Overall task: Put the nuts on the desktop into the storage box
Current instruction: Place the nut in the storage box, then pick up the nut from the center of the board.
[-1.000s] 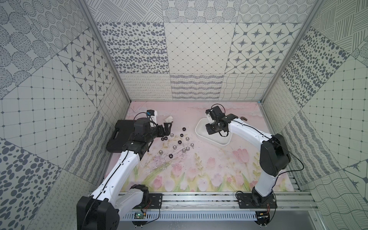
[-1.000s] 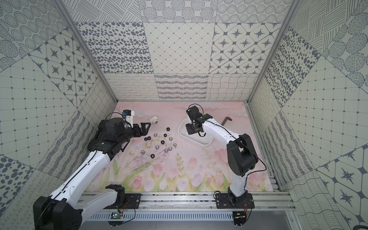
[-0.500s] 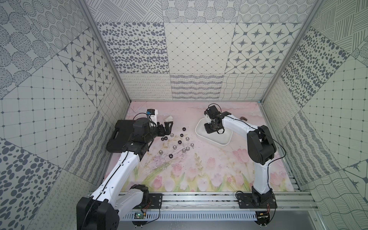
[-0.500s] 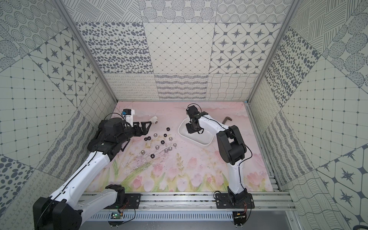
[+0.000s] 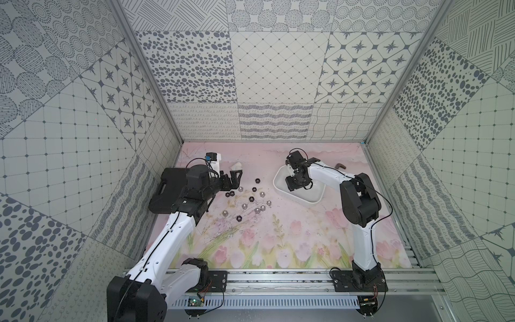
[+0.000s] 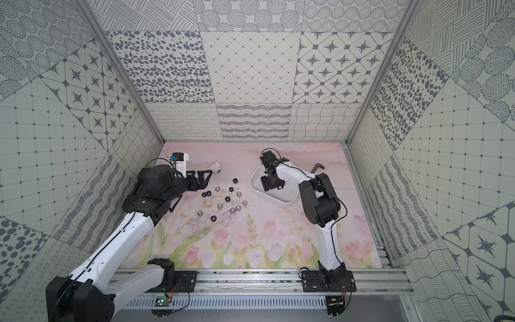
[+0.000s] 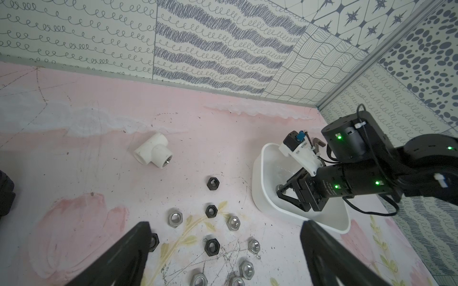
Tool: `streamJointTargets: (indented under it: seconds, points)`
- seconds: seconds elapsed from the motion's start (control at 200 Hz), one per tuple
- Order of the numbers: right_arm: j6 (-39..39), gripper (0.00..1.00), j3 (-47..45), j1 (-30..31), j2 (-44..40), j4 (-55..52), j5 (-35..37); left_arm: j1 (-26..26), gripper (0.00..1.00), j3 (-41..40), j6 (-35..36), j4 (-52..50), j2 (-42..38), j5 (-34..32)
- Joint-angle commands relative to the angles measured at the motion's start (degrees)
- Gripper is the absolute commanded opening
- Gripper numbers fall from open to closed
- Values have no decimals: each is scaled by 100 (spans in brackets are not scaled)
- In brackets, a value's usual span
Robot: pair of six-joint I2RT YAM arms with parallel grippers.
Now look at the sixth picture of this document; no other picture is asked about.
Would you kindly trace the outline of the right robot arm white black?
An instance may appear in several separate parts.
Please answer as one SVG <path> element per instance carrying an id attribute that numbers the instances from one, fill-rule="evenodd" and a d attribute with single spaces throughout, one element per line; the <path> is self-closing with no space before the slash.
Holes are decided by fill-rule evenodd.
<path id="1" fill-rule="evenodd" d="M 339 212 L 345 205 L 338 198 L 330 178 L 325 174 L 307 173 L 293 165 L 287 158 L 277 156 L 274 149 L 262 151 L 260 161 L 264 167 L 261 185 L 267 193 L 284 189 L 286 185 L 296 186 L 304 214 L 317 227 L 319 247 L 319 276 L 321 283 L 329 287 L 341 281 L 347 273 L 337 249 L 334 228 Z"/>

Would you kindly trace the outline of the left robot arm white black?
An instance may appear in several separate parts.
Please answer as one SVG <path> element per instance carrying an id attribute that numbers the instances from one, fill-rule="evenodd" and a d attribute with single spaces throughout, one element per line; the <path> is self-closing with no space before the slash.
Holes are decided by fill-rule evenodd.
<path id="1" fill-rule="evenodd" d="M 68 276 L 57 276 L 46 287 L 49 321 L 111 321 L 127 304 L 148 291 L 163 294 L 171 305 L 177 291 L 191 294 L 196 273 L 188 282 L 177 275 L 169 258 L 153 258 L 138 272 L 117 283 L 111 279 L 139 241 L 174 210 L 186 192 L 206 189 L 212 170 L 186 170 L 186 161 L 140 170 L 134 189 L 123 202 L 123 221 L 93 254 Z"/>

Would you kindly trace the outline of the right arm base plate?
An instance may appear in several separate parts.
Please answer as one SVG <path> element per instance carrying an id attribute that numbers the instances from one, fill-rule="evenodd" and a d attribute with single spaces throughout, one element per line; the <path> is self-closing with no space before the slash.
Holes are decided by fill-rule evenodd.
<path id="1" fill-rule="evenodd" d="M 318 270 L 300 269 L 299 277 L 304 292 L 356 292 L 353 272 L 325 273 Z"/>

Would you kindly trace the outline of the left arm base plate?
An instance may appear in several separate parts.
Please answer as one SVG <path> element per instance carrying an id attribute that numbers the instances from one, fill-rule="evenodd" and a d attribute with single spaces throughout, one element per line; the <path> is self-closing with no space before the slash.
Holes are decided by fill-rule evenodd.
<path id="1" fill-rule="evenodd" d="M 147 292 L 194 292 L 197 282 L 198 271 L 180 270 L 173 273 L 166 273 L 161 284 L 149 289 Z"/>

